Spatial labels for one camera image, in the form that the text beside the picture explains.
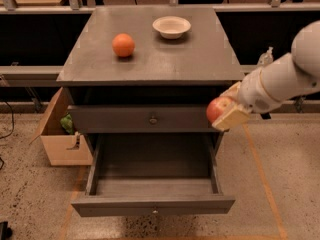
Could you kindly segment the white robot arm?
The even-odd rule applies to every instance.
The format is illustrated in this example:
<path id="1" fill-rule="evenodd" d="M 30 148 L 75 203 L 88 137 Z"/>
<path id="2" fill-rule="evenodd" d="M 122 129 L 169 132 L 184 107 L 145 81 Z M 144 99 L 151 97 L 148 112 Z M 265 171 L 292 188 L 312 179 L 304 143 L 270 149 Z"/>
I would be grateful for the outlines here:
<path id="1" fill-rule="evenodd" d="M 219 131 L 243 124 L 251 113 L 265 114 L 284 101 L 320 91 L 320 21 L 310 23 L 294 38 L 291 51 L 259 66 L 215 98 L 206 115 Z"/>

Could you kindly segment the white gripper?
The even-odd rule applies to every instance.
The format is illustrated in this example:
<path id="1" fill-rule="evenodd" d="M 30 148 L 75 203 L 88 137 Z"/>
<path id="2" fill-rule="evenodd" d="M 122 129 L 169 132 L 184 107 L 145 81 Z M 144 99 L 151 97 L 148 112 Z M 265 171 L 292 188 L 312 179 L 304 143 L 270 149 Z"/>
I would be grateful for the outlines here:
<path id="1" fill-rule="evenodd" d="M 212 123 L 212 127 L 219 131 L 227 131 L 247 122 L 250 118 L 250 111 L 264 114 L 282 105 L 282 102 L 275 100 L 264 87 L 262 67 L 246 75 L 241 82 L 236 82 L 220 96 L 229 97 L 240 104 L 232 102 Z"/>

